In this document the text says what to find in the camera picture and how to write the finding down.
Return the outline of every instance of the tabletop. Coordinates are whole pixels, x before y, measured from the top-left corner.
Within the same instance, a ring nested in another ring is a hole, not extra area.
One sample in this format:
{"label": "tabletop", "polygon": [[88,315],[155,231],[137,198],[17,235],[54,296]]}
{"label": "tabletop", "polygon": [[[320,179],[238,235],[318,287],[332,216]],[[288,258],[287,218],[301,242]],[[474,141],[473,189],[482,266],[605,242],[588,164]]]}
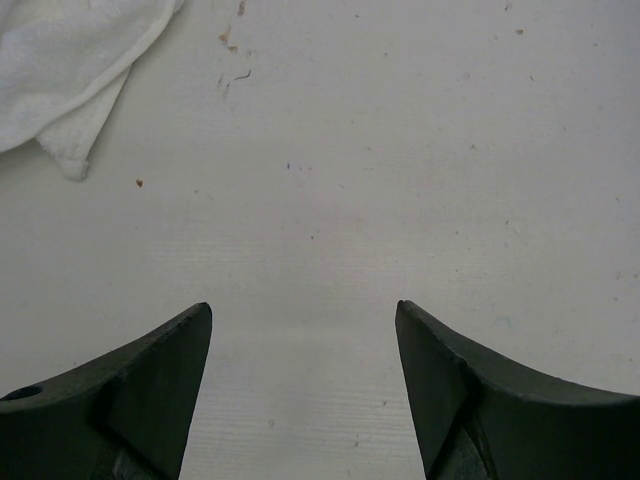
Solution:
{"label": "tabletop", "polygon": [[424,478],[410,299],[640,394],[640,4],[188,0],[65,180],[0,155],[9,392],[209,302],[181,478]]}

